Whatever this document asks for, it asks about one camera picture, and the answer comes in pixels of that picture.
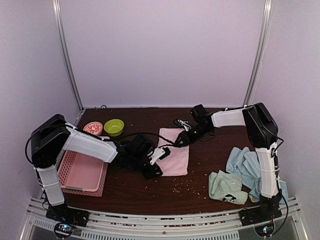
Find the blue towel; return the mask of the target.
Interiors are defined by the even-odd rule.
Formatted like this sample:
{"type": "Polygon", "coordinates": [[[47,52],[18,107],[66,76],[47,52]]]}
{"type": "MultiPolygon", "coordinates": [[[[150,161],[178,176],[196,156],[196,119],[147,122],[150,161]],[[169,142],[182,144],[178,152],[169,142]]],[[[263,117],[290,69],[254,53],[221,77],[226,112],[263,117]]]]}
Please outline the blue towel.
{"type": "Polygon", "coordinates": [[[248,147],[234,147],[229,154],[225,170],[242,179],[242,184],[250,189],[248,196],[253,203],[260,201],[262,177],[258,157],[254,151],[250,151],[248,147]]]}

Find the red patterned bowl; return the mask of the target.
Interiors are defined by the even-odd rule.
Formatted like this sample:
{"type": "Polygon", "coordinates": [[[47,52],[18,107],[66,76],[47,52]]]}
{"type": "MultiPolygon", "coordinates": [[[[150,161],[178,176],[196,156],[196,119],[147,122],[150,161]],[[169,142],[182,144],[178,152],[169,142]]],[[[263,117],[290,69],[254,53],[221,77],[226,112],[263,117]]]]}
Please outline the red patterned bowl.
{"type": "Polygon", "coordinates": [[[86,124],[83,128],[83,131],[92,135],[100,136],[103,132],[103,125],[98,121],[93,121],[86,124]]]}

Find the right aluminium frame post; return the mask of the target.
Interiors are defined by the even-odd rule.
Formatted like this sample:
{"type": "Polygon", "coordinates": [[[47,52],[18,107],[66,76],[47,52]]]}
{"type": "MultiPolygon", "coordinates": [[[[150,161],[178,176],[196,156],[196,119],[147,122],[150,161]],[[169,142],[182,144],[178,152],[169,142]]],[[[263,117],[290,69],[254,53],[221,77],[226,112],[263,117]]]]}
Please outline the right aluminium frame post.
{"type": "Polygon", "coordinates": [[[246,94],[243,100],[243,106],[248,106],[253,103],[255,92],[258,86],[258,81],[259,81],[261,70],[262,70],[263,56],[268,44],[268,39],[270,34],[270,24],[272,19],[273,3],[274,3],[273,0],[264,1],[260,33],[259,33],[256,53],[253,61],[252,71],[249,78],[249,83],[248,83],[246,94]]]}

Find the green towel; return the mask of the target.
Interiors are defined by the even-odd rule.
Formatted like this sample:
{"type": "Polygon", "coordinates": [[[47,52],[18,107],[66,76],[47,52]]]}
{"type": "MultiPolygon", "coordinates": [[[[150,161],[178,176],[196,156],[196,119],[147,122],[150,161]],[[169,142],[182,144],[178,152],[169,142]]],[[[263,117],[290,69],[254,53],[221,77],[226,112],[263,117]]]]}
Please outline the green towel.
{"type": "Polygon", "coordinates": [[[212,200],[244,205],[248,193],[242,191],[242,186],[242,179],[237,174],[225,173],[222,170],[212,172],[208,177],[208,195],[212,200]]]}

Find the pink towel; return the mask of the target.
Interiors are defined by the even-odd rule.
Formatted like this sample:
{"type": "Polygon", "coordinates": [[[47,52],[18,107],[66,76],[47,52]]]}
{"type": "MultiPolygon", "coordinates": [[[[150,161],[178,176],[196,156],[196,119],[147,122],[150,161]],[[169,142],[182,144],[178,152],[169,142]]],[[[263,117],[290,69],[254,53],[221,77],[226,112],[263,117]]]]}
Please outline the pink towel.
{"type": "MultiPolygon", "coordinates": [[[[182,131],[181,128],[160,128],[159,135],[175,142],[182,131]]],[[[162,177],[186,176],[189,165],[189,146],[181,148],[168,146],[168,148],[170,154],[164,159],[156,161],[162,171],[162,177]]]]}

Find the aluminium front rail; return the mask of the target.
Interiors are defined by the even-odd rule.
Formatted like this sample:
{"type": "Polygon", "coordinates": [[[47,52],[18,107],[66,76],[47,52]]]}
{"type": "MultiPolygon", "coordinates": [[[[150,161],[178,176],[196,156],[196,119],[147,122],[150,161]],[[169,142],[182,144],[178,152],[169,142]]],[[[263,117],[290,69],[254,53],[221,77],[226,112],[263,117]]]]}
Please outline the aluminium front rail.
{"type": "Polygon", "coordinates": [[[311,239],[295,197],[280,206],[282,216],[244,226],[239,209],[177,215],[137,215],[89,211],[87,225],[71,240],[263,240],[263,226],[275,224],[273,240],[311,239]]]}

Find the aluminium frame post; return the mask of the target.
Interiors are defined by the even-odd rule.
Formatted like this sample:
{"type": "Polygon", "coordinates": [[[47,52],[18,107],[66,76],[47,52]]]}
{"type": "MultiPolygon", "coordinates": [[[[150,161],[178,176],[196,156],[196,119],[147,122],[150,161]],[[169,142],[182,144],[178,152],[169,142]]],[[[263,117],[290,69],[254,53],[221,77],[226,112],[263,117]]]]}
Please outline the aluminium frame post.
{"type": "Polygon", "coordinates": [[[243,100],[243,106],[248,106],[253,103],[255,92],[258,86],[258,81],[259,81],[261,70],[262,70],[263,56],[268,44],[268,39],[270,34],[270,24],[272,19],[273,3],[274,3],[273,0],[264,1],[260,33],[259,33],[256,53],[253,61],[252,71],[249,78],[249,83],[248,83],[246,94],[243,100]]]}
{"type": "Polygon", "coordinates": [[[74,71],[72,68],[72,63],[70,59],[70,54],[68,51],[68,45],[67,45],[67,40],[66,40],[66,35],[64,31],[64,24],[63,24],[63,16],[61,12],[61,3],[60,0],[53,0],[52,1],[52,7],[53,7],[53,14],[57,26],[57,31],[58,31],[58,36],[59,36],[59,41],[60,41],[60,46],[62,50],[62,57],[63,57],[63,62],[64,66],[66,69],[68,81],[70,83],[71,91],[74,96],[77,108],[80,112],[84,110],[81,97],[79,94],[79,90],[76,84],[75,76],[74,76],[74,71]]]}

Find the pink plastic basket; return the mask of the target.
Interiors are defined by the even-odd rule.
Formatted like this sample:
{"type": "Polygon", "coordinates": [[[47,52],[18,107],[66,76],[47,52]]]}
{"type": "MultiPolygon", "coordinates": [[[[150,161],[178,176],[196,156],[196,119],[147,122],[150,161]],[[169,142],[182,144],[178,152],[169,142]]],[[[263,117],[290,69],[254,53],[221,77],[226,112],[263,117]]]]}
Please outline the pink plastic basket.
{"type": "Polygon", "coordinates": [[[91,136],[71,136],[62,148],[64,157],[58,169],[60,186],[64,192],[94,195],[99,193],[110,163],[117,154],[114,147],[91,136]]]}

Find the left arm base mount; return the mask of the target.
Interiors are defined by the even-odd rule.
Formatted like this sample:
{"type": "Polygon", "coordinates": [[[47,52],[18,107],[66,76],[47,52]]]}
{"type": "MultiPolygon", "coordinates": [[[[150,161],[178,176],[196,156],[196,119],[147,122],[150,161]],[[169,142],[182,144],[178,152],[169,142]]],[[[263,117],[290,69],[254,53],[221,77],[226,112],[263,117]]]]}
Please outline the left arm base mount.
{"type": "Polygon", "coordinates": [[[66,239],[72,236],[80,227],[86,227],[90,213],[86,210],[69,209],[66,217],[58,216],[52,210],[46,211],[46,218],[56,221],[53,233],[59,239],[66,239]]]}

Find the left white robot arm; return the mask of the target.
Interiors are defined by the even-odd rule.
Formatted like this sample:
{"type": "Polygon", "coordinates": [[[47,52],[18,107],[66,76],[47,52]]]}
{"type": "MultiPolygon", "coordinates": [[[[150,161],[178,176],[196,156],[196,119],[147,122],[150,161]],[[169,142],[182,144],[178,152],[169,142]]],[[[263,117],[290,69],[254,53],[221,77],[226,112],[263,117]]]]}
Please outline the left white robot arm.
{"type": "Polygon", "coordinates": [[[61,114],[55,114],[36,128],[28,138],[25,156],[40,178],[48,204],[61,222],[72,218],[59,179],[59,160],[65,152],[75,152],[104,163],[116,162],[120,167],[139,171],[146,180],[162,175],[157,161],[169,153],[156,147],[144,133],[135,133],[126,143],[117,138],[102,138],[70,124],[61,114]]]}

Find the left aluminium frame post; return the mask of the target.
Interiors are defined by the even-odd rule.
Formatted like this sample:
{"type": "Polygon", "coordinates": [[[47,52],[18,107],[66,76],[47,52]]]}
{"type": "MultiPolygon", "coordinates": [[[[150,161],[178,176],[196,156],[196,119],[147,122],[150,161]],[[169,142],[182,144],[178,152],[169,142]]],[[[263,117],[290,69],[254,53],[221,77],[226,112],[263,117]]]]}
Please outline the left aluminium frame post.
{"type": "Polygon", "coordinates": [[[63,16],[61,12],[61,3],[60,0],[53,0],[52,1],[52,7],[53,7],[53,14],[57,26],[57,31],[58,31],[58,36],[59,36],[59,41],[60,41],[60,46],[62,50],[62,57],[63,57],[63,62],[64,66],[66,69],[68,81],[70,83],[71,91],[74,96],[77,108],[80,112],[84,110],[81,97],[79,94],[79,90],[76,84],[75,76],[74,76],[74,71],[72,68],[72,63],[70,59],[70,54],[68,51],[68,45],[67,45],[67,40],[66,40],[66,35],[64,31],[64,24],[63,24],[63,16]]]}

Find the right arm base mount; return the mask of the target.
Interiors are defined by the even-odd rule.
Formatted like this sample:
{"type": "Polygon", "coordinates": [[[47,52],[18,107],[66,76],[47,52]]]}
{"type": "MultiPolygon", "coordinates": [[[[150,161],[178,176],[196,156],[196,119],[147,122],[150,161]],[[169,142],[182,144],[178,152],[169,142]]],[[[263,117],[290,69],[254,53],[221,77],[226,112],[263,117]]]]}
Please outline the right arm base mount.
{"type": "Polygon", "coordinates": [[[282,216],[279,209],[266,212],[261,206],[244,208],[238,214],[243,227],[253,225],[255,233],[263,238],[271,237],[276,232],[275,219],[282,216]]]}

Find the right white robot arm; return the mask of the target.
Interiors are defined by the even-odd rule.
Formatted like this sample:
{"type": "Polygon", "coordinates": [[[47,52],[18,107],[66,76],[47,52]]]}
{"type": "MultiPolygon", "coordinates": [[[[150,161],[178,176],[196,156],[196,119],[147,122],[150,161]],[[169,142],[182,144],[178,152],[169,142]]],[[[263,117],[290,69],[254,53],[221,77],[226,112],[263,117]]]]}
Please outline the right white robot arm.
{"type": "Polygon", "coordinates": [[[248,139],[255,148],[261,173],[259,220],[268,220],[279,209],[282,191],[279,184],[278,126],[261,102],[238,108],[225,108],[209,113],[199,104],[190,110],[197,123],[184,130],[174,141],[175,147],[189,146],[216,128],[244,126],[248,139]]]}

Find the green bowl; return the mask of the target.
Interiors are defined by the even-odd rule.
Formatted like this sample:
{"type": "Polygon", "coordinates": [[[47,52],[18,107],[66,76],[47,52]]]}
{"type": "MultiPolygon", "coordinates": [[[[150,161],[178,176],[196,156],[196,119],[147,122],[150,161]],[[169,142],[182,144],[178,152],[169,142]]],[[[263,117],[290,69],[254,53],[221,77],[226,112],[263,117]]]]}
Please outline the green bowl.
{"type": "Polygon", "coordinates": [[[111,119],[104,124],[103,129],[109,136],[117,137],[123,133],[124,126],[125,124],[122,120],[111,119]]]}

